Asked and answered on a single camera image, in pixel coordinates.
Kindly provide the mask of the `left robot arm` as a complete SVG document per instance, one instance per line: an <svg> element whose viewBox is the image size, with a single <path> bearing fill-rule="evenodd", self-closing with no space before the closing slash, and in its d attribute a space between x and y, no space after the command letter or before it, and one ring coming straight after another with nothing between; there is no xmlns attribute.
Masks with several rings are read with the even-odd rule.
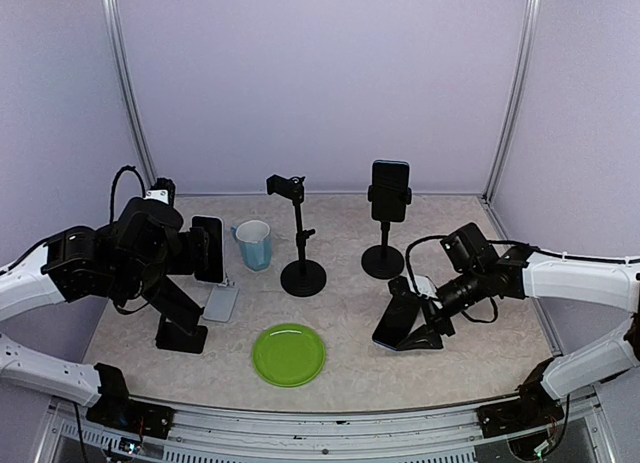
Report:
<svg viewBox="0 0 640 463"><path fill-rule="evenodd" d="M75 226L43 239L2 267L1 318L88 296L118 306L142 298L180 333L195 336L203 310L171 278L207 268L209 236L182 226L170 204L134 197L112 223ZM99 403L121 428L140 417L122 371L111 365L73 363L2 337L1 377L87 408Z"/></svg>

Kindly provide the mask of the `short black clamp stand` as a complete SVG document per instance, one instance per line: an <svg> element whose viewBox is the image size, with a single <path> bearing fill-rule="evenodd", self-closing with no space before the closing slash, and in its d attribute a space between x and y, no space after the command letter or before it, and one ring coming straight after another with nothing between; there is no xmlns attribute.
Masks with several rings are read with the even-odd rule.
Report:
<svg viewBox="0 0 640 463"><path fill-rule="evenodd" d="M376 279L388 280L400 275L404 269L401 252L389 244L391 222L380 222L381 243L369 247L361 257L363 270Z"/></svg>

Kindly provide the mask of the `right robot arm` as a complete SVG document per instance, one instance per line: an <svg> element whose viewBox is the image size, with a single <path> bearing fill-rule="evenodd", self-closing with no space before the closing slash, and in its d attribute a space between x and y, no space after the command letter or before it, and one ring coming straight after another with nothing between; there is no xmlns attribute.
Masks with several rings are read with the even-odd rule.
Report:
<svg viewBox="0 0 640 463"><path fill-rule="evenodd" d="M565 356L538 364L519 386L511 409L523 427L535 425L551 402L639 365L639 260L554 253L521 242L498 254L475 223L439 237L457 278L423 292L414 274L398 276L389 290L398 302L416 305L424 325L403 339L402 349L439 349L454 329L451 319L477 302L496 298L559 298L625 311L629 321Z"/></svg>

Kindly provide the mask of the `black phone blue case bottom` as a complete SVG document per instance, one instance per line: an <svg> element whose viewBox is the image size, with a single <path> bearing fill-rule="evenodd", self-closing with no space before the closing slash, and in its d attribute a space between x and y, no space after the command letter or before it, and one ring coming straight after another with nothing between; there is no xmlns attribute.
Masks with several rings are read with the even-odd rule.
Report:
<svg viewBox="0 0 640 463"><path fill-rule="evenodd" d="M145 289L142 297L185 334L196 331L203 308L169 277L164 276Z"/></svg>

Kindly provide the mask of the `tall black clamp stand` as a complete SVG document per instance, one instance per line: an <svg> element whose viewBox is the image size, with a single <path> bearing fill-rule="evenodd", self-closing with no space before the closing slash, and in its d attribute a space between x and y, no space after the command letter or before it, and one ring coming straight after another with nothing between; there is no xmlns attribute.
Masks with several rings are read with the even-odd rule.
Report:
<svg viewBox="0 0 640 463"><path fill-rule="evenodd" d="M318 294L327 282L324 267L316 261L309 260L306 256L307 240L315 234L315 230L303 227L304 180L304 176L284 178L276 174L266 180L267 194L277 194L290 200L294 208L298 258L283 268L280 274L280 283L286 293L300 298Z"/></svg>

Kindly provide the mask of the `black phone white case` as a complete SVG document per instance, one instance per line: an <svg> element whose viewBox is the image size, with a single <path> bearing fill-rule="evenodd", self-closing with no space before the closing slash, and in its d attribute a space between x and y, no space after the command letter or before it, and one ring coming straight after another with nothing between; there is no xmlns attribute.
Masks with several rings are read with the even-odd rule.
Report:
<svg viewBox="0 0 640 463"><path fill-rule="evenodd" d="M200 228L208 235L204 266L200 265L194 276L198 281L222 283L224 269L224 223L219 217L196 215L191 219L193 228Z"/></svg>

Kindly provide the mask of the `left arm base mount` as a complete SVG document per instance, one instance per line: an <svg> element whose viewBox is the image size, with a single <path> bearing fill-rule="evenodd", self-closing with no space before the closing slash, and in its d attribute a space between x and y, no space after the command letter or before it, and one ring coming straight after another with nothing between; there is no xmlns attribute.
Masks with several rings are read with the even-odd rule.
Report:
<svg viewBox="0 0 640 463"><path fill-rule="evenodd" d="M87 409L86 419L111 429L165 440L174 414L168 406L102 396Z"/></svg>

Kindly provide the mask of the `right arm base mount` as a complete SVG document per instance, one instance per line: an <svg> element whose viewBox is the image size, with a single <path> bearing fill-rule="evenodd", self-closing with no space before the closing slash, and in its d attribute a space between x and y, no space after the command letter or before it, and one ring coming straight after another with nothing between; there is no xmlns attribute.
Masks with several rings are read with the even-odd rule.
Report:
<svg viewBox="0 0 640 463"><path fill-rule="evenodd" d="M544 406L521 399L483 405L476 410L484 438L503 436L558 422L565 416L562 406L552 402Z"/></svg>

